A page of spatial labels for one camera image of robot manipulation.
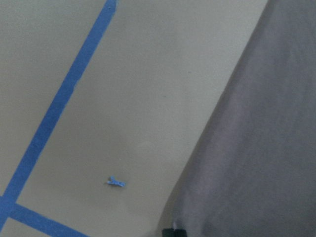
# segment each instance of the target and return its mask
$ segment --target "blue line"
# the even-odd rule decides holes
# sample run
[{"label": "blue line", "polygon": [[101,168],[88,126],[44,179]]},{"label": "blue line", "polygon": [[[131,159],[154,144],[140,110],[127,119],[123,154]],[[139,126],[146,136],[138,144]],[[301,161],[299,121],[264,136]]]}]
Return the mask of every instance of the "blue line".
[{"label": "blue line", "polygon": [[116,0],[107,0],[83,43],[69,72],[49,106],[0,201],[0,232],[28,180],[42,150],[56,126],[74,88],[87,67],[116,9]]},{"label": "blue line", "polygon": [[10,217],[52,237],[88,237],[18,204],[14,205]]}]

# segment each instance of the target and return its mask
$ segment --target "small blue object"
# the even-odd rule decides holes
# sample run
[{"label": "small blue object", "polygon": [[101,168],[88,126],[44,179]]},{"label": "small blue object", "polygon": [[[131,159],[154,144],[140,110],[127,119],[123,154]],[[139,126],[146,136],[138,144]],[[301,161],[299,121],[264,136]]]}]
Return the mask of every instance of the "small blue object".
[{"label": "small blue object", "polygon": [[110,181],[108,181],[108,184],[115,185],[115,186],[120,186],[120,187],[124,187],[125,186],[124,182],[120,182],[120,181],[115,180],[114,176],[110,177]]}]

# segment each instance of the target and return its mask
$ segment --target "gray fabric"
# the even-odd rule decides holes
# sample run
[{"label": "gray fabric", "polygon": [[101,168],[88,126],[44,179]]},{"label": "gray fabric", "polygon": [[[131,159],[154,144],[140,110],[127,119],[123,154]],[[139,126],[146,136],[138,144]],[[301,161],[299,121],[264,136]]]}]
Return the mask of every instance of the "gray fabric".
[{"label": "gray fabric", "polygon": [[315,236],[316,1],[268,2],[192,156],[173,228]]}]

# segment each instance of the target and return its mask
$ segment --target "blue tape strip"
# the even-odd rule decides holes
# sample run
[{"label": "blue tape strip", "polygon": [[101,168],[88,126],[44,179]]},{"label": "blue tape strip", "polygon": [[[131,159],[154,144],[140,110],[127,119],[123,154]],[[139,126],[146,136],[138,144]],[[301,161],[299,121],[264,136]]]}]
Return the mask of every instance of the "blue tape strip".
[{"label": "blue tape strip", "polygon": [[18,204],[10,214],[10,217],[25,225],[28,225],[38,231],[41,231],[53,237],[88,237],[78,231],[75,231],[67,226],[64,226],[56,221],[50,220],[38,213],[31,211]]},{"label": "blue tape strip", "polygon": [[67,73],[55,98],[49,106],[42,122],[33,136],[14,175],[12,176],[0,201],[0,232],[28,180],[42,150],[56,126],[74,88],[87,67],[103,33],[108,27],[116,9],[116,0],[107,0],[90,33],[83,43],[69,72]]}]

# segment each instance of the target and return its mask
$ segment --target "black object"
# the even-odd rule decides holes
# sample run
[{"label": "black object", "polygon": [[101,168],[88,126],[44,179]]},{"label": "black object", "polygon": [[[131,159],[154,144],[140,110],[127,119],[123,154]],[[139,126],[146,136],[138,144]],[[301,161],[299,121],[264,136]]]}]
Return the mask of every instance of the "black object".
[{"label": "black object", "polygon": [[164,229],[162,237],[188,237],[185,230]]}]

